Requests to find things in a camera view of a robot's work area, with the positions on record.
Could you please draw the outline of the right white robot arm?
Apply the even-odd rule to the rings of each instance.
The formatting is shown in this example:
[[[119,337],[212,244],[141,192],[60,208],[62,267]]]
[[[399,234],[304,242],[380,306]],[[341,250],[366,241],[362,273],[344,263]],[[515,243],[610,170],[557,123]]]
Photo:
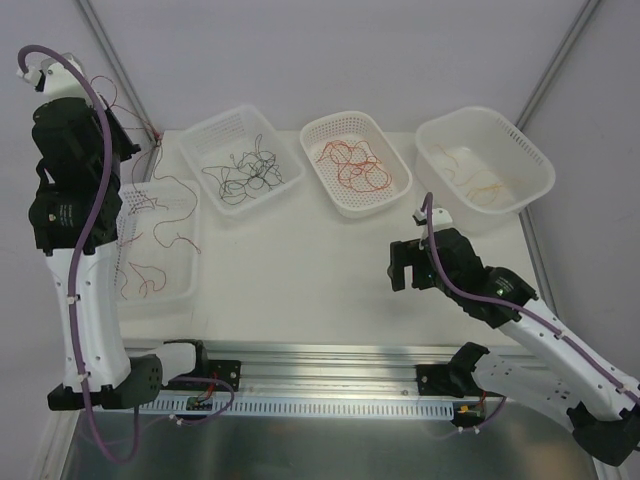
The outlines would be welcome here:
[[[586,453],[610,466],[638,450],[638,379],[595,353],[516,273],[484,265],[459,231],[391,243],[387,275],[394,291],[441,291],[554,375],[543,377],[467,342],[448,363],[418,367],[420,389],[457,398],[480,392],[511,398],[556,421]]]

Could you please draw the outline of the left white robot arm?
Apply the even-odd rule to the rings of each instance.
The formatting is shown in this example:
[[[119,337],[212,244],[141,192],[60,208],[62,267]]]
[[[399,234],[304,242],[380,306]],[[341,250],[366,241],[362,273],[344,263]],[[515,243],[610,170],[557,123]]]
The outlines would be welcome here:
[[[210,377],[205,347],[197,340],[168,341],[136,357],[125,351],[115,296],[119,164],[140,148],[112,112],[105,115],[112,135],[112,171],[86,238],[81,234],[103,171],[98,114],[86,100],[64,97],[33,115],[32,137],[42,158],[28,218],[56,284],[65,348],[64,379],[47,396],[52,411],[132,409],[154,401],[176,379],[199,389]]]

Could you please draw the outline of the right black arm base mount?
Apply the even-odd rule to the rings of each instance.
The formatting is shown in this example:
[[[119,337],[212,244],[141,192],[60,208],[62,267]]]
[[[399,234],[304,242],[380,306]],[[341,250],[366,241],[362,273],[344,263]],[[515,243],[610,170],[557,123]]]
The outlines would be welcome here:
[[[464,398],[481,396],[483,392],[470,372],[450,364],[419,364],[415,373],[420,396]]]

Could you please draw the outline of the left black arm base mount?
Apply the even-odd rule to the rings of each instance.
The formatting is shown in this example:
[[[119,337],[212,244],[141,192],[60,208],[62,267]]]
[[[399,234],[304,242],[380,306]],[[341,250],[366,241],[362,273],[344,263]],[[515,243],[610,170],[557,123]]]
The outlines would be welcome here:
[[[202,378],[221,380],[228,384],[234,392],[239,389],[242,362],[240,360],[206,359],[198,361],[196,367],[179,377],[169,381],[167,390],[183,390],[189,392],[208,392],[221,390],[221,386],[214,386]]]

